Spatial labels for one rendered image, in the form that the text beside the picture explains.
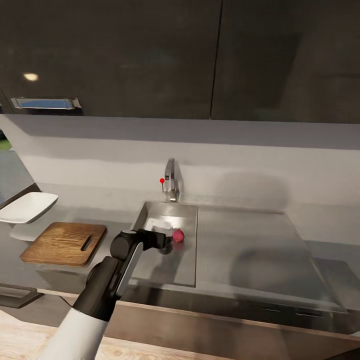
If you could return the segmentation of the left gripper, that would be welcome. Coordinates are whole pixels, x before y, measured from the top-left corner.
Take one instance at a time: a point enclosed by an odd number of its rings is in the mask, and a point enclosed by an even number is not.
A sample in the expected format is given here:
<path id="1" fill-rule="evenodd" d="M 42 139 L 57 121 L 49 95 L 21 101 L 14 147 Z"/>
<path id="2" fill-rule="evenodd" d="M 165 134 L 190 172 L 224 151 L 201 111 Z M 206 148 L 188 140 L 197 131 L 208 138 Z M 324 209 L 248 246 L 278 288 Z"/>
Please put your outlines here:
<path id="1" fill-rule="evenodd" d="M 172 241 L 172 237 L 166 237 L 166 234 L 159 233 L 159 232 L 153 232 L 153 231 L 147 231 L 143 228 L 139 229 L 139 232 L 145 233 L 149 238 L 149 245 L 146 248 L 147 250 L 149 248 L 157 248 L 162 250 L 164 247 L 169 246 L 168 242 Z"/>

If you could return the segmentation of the cutting board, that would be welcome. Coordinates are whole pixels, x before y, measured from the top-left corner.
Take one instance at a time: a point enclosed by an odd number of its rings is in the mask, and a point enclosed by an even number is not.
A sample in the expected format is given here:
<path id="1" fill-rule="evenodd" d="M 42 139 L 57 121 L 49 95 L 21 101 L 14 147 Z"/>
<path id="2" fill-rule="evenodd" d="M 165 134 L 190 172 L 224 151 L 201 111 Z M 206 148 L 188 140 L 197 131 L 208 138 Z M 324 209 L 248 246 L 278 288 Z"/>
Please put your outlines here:
<path id="1" fill-rule="evenodd" d="M 101 224 L 53 222 L 20 258 L 26 262 L 85 266 L 107 231 Z M 87 250 L 89 240 L 94 237 Z"/>

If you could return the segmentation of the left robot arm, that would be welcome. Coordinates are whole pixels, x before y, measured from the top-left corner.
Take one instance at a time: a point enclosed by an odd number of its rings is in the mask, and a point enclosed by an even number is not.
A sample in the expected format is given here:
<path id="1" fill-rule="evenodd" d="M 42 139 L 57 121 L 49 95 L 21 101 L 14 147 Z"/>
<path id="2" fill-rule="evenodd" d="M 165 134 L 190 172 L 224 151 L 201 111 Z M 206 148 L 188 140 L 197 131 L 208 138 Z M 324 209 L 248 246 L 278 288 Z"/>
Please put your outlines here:
<path id="1" fill-rule="evenodd" d="M 162 250 L 172 237 L 166 220 L 149 218 L 145 229 L 122 230 L 112 241 L 111 256 L 95 265 L 86 287 L 36 360 L 95 360 L 109 320 L 146 249 Z"/>

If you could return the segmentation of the vidalia onion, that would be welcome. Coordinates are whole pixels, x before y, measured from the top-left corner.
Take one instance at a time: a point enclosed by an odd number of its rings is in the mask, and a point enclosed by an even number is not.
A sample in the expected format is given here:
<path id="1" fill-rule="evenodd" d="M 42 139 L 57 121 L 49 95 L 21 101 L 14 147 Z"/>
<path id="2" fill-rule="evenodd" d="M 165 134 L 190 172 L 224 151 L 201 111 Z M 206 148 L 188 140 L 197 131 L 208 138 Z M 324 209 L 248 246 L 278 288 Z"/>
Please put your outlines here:
<path id="1" fill-rule="evenodd" d="M 180 229 L 172 233 L 172 240 L 178 244 L 182 243 L 184 241 L 184 238 L 185 238 L 184 232 Z"/>

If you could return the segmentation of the bowl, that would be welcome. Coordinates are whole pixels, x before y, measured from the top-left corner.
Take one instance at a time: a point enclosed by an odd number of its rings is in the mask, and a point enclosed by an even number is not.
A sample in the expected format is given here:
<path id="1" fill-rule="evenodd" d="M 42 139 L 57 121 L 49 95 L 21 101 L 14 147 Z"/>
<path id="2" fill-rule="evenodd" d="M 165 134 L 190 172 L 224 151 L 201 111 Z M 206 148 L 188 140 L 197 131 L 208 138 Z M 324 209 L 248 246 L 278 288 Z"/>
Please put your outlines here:
<path id="1" fill-rule="evenodd" d="M 0 209 L 0 222 L 31 224 L 46 214 L 59 196 L 46 192 L 29 192 Z"/>

